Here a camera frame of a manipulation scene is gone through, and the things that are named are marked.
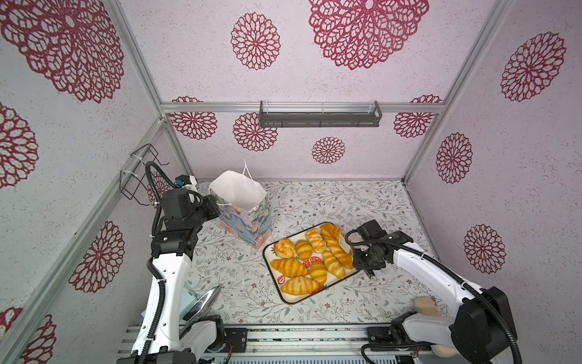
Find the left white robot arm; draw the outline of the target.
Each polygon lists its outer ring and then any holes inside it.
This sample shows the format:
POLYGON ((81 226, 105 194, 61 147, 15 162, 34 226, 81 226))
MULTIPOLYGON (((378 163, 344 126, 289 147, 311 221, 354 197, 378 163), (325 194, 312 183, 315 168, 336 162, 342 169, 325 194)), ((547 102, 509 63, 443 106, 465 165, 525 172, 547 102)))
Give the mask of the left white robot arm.
POLYGON ((121 363, 197 363, 207 350, 225 345, 219 315, 197 312, 180 325, 182 290, 197 234, 219 215, 215 197, 187 189, 169 190, 156 203, 146 263, 152 275, 148 303, 130 356, 121 363))

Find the small twisted bread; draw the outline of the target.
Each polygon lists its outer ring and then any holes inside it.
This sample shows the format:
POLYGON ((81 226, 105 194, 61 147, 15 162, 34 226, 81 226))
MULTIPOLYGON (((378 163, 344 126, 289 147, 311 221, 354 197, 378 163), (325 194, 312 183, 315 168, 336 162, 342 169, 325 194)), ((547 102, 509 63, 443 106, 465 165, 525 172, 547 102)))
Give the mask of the small twisted bread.
POLYGON ((314 253, 323 253, 327 249, 327 243, 316 227, 306 232, 306 238, 314 253))

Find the striped long roll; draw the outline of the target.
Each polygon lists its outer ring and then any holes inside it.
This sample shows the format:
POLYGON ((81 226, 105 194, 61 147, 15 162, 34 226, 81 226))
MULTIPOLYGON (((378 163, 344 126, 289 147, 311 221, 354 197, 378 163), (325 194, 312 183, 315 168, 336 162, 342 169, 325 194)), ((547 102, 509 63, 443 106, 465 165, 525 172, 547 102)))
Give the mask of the striped long roll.
POLYGON ((324 265, 327 271, 329 271, 329 273, 331 273, 338 279, 343 279, 346 277, 345 268, 342 266, 339 260, 333 255, 332 252, 325 250, 322 253, 322 257, 324 265))

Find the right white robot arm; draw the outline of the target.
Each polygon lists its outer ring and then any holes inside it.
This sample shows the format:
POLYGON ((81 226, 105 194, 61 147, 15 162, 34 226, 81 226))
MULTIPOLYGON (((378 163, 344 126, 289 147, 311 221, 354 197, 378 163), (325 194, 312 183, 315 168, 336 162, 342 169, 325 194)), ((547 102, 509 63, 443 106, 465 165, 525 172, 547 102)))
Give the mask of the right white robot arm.
POLYGON ((369 221, 346 236, 354 247, 353 264, 371 274, 393 264, 407 271, 432 290, 453 314, 452 318, 408 312, 394 319, 387 339, 371 338, 368 348, 392 350, 443 345, 454 348, 470 363, 501 363, 511 356, 523 358, 509 298, 499 288, 482 288, 456 274, 429 256, 413 239, 401 232, 387 233, 376 221, 369 221))

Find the floral paper bag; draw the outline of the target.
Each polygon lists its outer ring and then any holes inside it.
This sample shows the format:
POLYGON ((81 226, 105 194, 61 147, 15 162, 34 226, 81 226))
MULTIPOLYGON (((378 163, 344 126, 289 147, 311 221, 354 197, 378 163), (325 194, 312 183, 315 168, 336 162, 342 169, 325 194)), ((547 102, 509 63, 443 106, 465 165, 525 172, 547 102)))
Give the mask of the floral paper bag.
POLYGON ((265 245, 273 231, 267 191, 247 165, 241 172, 223 172, 210 183, 209 192, 216 198, 221 225, 228 233, 257 249, 265 245))

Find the long twisted bread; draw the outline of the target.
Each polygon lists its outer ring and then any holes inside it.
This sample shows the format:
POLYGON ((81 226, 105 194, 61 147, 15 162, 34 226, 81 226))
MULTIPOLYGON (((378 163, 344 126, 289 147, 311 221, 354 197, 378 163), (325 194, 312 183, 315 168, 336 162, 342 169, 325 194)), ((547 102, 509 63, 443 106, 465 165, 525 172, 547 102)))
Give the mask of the long twisted bread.
POLYGON ((344 250, 340 245, 340 238, 342 237, 341 229, 328 222, 321 226, 321 235, 324 238, 327 247, 339 263, 348 270, 354 269, 353 255, 344 250))

